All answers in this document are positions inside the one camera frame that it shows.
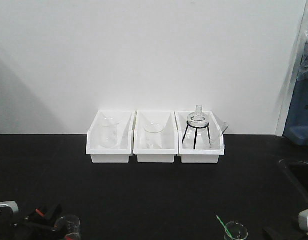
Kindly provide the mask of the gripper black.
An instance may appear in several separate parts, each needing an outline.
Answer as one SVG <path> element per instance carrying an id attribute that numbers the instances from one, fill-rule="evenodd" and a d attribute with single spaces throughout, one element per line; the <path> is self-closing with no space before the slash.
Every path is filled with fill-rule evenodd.
<path id="1" fill-rule="evenodd" d="M 36 213 L 39 209 L 44 213 L 41 217 Z M 27 217 L 24 217 L 12 224 L 13 240 L 53 240 L 54 236 L 46 229 L 38 227 L 53 227 L 63 211 L 62 205 L 57 203 L 50 206 L 38 206 Z"/>

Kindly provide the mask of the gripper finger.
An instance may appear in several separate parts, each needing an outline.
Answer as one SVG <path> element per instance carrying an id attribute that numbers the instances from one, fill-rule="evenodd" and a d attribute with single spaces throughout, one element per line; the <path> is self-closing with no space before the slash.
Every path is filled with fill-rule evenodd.
<path id="1" fill-rule="evenodd" d="M 266 240 L 284 240 L 284 237 L 279 232 L 270 227 L 264 227 L 262 233 Z"/>

